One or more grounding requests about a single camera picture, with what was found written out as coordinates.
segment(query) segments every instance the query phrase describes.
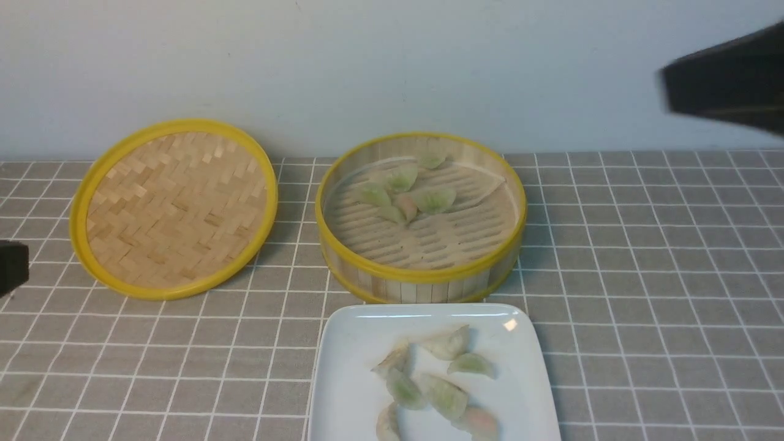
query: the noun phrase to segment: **dumpling wrapper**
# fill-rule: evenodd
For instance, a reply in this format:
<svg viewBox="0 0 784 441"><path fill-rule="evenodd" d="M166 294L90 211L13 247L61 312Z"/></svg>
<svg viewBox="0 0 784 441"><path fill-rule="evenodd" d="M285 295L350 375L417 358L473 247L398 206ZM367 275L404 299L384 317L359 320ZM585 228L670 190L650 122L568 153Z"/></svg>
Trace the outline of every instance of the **dumpling wrapper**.
<svg viewBox="0 0 784 441"><path fill-rule="evenodd" d="M399 166L387 174L387 188L393 193L402 193L408 191L416 182L416 177L419 174L419 169L411 164L407 166Z"/></svg>
<svg viewBox="0 0 784 441"><path fill-rule="evenodd" d="M379 441L400 441L400 427L397 424L397 404L392 403L379 414L376 421L376 438Z"/></svg>
<svg viewBox="0 0 784 441"><path fill-rule="evenodd" d="M473 441L498 441L498 421L487 410L469 406L452 426L471 434Z"/></svg>
<svg viewBox="0 0 784 441"><path fill-rule="evenodd" d="M426 214L440 214L452 208L457 199L454 188L423 188L412 194L416 208Z"/></svg>
<svg viewBox="0 0 784 441"><path fill-rule="evenodd" d="M449 363L446 373L453 374L455 372L481 374L490 378L495 378L495 370L493 369L492 363L485 357L473 353L462 354L453 362Z"/></svg>
<svg viewBox="0 0 784 441"><path fill-rule="evenodd" d="M470 335L468 325L454 332L443 333L420 341L420 345L437 359L452 361L468 350Z"/></svg>
<svg viewBox="0 0 784 441"><path fill-rule="evenodd" d="M446 153L441 151L425 151L416 158L416 161L428 170L437 169L445 160Z"/></svg>
<svg viewBox="0 0 784 441"><path fill-rule="evenodd" d="M400 209L405 216L407 223L413 221L416 214L419 212L419 209L414 202L414 198L412 198L409 193L395 196L393 205Z"/></svg>
<svg viewBox="0 0 784 441"><path fill-rule="evenodd" d="M396 369L403 374L407 374L410 359L411 351L409 350L408 340L400 340L392 347L387 357L371 369L371 372L384 380L387 379L390 369Z"/></svg>
<svg viewBox="0 0 784 441"><path fill-rule="evenodd" d="M374 206L391 206L392 199L390 199L387 190L383 185L377 182L366 182L359 189L357 189L356 198L359 202L374 205Z"/></svg>
<svg viewBox="0 0 784 441"><path fill-rule="evenodd" d="M397 208L396 206L380 206L378 208L378 213L380 217L401 226L408 225L410 222L405 214L403 214L403 210Z"/></svg>
<svg viewBox="0 0 784 441"><path fill-rule="evenodd" d="M444 418L457 421L462 417L468 406L466 391L430 374L422 374L420 378L422 390L427 402Z"/></svg>
<svg viewBox="0 0 784 441"><path fill-rule="evenodd" d="M400 407L410 410L422 410L427 407L427 400L419 390L419 386L400 370L390 368L387 371L387 391Z"/></svg>

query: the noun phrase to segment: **dumpling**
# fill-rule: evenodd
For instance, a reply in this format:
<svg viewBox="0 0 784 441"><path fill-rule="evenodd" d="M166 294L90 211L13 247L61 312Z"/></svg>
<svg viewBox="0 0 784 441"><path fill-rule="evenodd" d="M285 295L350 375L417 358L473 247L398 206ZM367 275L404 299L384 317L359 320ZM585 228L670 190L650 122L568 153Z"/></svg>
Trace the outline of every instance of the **dumpling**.
<svg viewBox="0 0 784 441"><path fill-rule="evenodd" d="M495 371L492 364L483 356L472 353L465 353L457 357L455 361L449 363L446 370L447 374L455 372L467 372L470 374L482 374L490 378L495 378Z"/></svg>
<svg viewBox="0 0 784 441"><path fill-rule="evenodd" d="M420 383L427 402L439 414L450 421L457 421L462 417L468 406L466 391L430 374L422 374Z"/></svg>
<svg viewBox="0 0 784 441"><path fill-rule="evenodd" d="M407 222L411 222L416 217L419 209L416 208L416 203L409 193L397 195L393 202L394 206L400 209L405 216Z"/></svg>
<svg viewBox="0 0 784 441"><path fill-rule="evenodd" d="M380 206L377 210L379 216L388 221L393 221L395 224L405 226L410 222L403 211L396 206Z"/></svg>
<svg viewBox="0 0 784 441"><path fill-rule="evenodd" d="M377 364L371 371L378 374L384 380L390 369L397 369L403 374L408 373L408 361L410 360L410 351L408 350L408 340L400 340L392 347L392 351L387 357L379 364Z"/></svg>
<svg viewBox="0 0 784 441"><path fill-rule="evenodd" d="M429 337L419 344L437 359L452 361L465 354L469 342L468 325L461 326L451 333L443 333Z"/></svg>
<svg viewBox="0 0 784 441"><path fill-rule="evenodd" d="M423 151L416 157L416 161L428 170L436 169L446 160L446 153L443 151Z"/></svg>
<svg viewBox="0 0 784 441"><path fill-rule="evenodd" d="M408 191L416 182L417 174L419 174L419 169L416 164L399 166L387 175L387 188L393 193Z"/></svg>
<svg viewBox="0 0 784 441"><path fill-rule="evenodd" d="M471 434L473 441L498 441L498 421L487 410L470 406L452 425Z"/></svg>
<svg viewBox="0 0 784 441"><path fill-rule="evenodd" d="M411 410L422 410L427 407L427 401L422 396L419 386L400 370L390 368L387 371L387 391L400 407Z"/></svg>
<svg viewBox="0 0 784 441"><path fill-rule="evenodd" d="M454 188L422 188L411 194L416 207L425 214L440 214L452 208L457 198Z"/></svg>
<svg viewBox="0 0 784 441"><path fill-rule="evenodd" d="M400 428L397 425L397 404L392 403L379 414L376 421L376 438L379 441L400 441Z"/></svg>
<svg viewBox="0 0 784 441"><path fill-rule="evenodd" d="M359 202L374 206L390 206L392 199L387 190L377 182L365 182L354 192Z"/></svg>

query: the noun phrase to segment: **blurry black object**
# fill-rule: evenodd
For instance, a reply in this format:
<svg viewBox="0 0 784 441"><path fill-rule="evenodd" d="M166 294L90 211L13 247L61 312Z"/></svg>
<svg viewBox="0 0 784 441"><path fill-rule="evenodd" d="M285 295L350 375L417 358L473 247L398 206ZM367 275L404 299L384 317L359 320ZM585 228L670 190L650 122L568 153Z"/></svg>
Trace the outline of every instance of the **blurry black object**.
<svg viewBox="0 0 784 441"><path fill-rule="evenodd" d="M784 136L784 21L662 70L670 110Z"/></svg>
<svg viewBox="0 0 784 441"><path fill-rule="evenodd" d="M0 297L30 280L30 249L20 242L0 240Z"/></svg>

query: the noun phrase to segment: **square plate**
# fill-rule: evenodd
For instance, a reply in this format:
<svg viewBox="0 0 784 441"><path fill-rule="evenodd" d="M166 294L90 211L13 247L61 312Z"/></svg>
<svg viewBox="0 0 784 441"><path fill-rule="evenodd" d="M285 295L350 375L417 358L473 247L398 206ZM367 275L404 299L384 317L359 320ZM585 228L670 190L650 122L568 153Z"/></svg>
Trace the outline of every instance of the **square plate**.
<svg viewBox="0 0 784 441"><path fill-rule="evenodd" d="M492 380L476 374L446 375L448 362L412 346L412 377L428 372L465 389L471 401L498 419L502 441L560 441L550 380L539 340L523 311L505 304L382 304L342 308L327 321L316 363L309 441L372 441L376 418L392 403L371 369L403 337L471 326L469 349L495 365ZM398 414L405 441L470 441L432 406Z"/></svg>

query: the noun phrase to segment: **woven bamboo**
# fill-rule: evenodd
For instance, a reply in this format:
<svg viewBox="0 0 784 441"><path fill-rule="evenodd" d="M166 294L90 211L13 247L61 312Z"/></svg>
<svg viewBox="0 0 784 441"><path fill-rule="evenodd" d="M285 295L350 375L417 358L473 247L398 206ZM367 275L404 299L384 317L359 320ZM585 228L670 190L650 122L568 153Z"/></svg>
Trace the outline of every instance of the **woven bamboo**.
<svg viewBox="0 0 784 441"><path fill-rule="evenodd" d="M411 191L454 188L443 214L419 214L407 227L356 200L357 189L419 152L445 153L437 169L419 169ZM317 197L321 246L335 277L372 302L475 301L508 276L527 213L519 177L497 154L448 135L414 133L371 141L339 159Z"/></svg>
<svg viewBox="0 0 784 441"><path fill-rule="evenodd" d="M259 234L269 181L259 156L228 137L154 138L100 179L85 222L89 251L129 286L171 290L213 278Z"/></svg>

